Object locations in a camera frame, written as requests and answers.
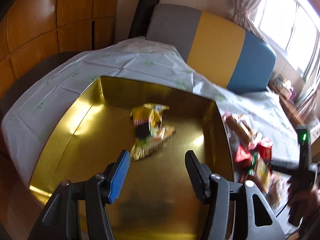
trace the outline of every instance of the rolled black mat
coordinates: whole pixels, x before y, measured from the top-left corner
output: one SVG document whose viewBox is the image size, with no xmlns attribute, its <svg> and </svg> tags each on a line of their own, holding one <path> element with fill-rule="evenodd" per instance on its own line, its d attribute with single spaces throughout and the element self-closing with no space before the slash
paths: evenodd
<svg viewBox="0 0 320 240">
<path fill-rule="evenodd" d="M 159 0 L 139 0 L 129 32 L 129 39 L 146 36 L 153 9 Z"/>
</svg>

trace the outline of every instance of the person's hand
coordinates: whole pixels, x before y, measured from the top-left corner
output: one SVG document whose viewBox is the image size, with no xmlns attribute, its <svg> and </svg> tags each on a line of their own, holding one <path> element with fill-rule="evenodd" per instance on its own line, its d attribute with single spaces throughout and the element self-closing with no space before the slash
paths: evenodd
<svg viewBox="0 0 320 240">
<path fill-rule="evenodd" d="M 288 180 L 288 183 L 292 183 L 292 177 Z M 305 200 L 307 205 L 303 213 L 303 219 L 307 220 L 312 218 L 320 209 L 320 193 L 316 185 L 311 190 L 301 190 L 292 196 L 292 185 L 288 188 L 288 206 L 292 207 L 295 202 Z"/>
</svg>

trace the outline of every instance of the silver bolt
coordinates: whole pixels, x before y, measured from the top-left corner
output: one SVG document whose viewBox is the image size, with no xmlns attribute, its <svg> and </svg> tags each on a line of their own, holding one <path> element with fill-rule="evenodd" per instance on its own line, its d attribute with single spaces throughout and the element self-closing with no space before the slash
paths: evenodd
<svg viewBox="0 0 320 240">
<path fill-rule="evenodd" d="M 104 174 L 103 173 L 97 173 L 95 176 L 96 179 L 101 180 L 104 178 Z"/>
<path fill-rule="evenodd" d="M 246 180 L 245 184 L 247 187 L 253 187 L 254 186 L 254 182 L 252 180 Z"/>
<path fill-rule="evenodd" d="M 211 178 L 212 178 L 212 179 L 215 179 L 215 180 L 218 180 L 218 179 L 220 179 L 221 177 L 220 177 L 219 174 L 214 173 L 214 174 L 211 174 Z"/>
<path fill-rule="evenodd" d="M 65 180 L 61 181 L 62 186 L 68 186 L 69 184 L 70 184 L 70 180 L 65 179 Z"/>
</svg>

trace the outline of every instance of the yellow snack wrapper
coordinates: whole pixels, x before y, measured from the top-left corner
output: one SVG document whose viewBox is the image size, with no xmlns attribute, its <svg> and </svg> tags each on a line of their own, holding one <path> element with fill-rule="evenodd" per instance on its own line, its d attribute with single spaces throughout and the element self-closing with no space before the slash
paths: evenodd
<svg viewBox="0 0 320 240">
<path fill-rule="evenodd" d="M 136 143 L 131 150 L 131 158 L 140 160 L 156 149 L 175 131 L 172 126 L 162 126 L 162 112 L 168 106 L 144 104 L 132 109 L 130 117 L 133 120 Z"/>
</svg>

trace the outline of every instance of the black cable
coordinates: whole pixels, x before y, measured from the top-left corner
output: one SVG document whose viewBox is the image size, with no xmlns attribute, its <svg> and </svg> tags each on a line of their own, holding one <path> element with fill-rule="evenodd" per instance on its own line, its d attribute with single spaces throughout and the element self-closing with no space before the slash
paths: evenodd
<svg viewBox="0 0 320 240">
<path fill-rule="evenodd" d="M 280 210 L 280 212 L 276 215 L 276 218 L 281 214 L 281 212 L 285 209 L 285 207 L 288 205 L 288 203 L 290 202 L 290 200 L 292 200 L 292 197 L 287 201 L 287 203 L 282 207 L 282 209 Z"/>
</svg>

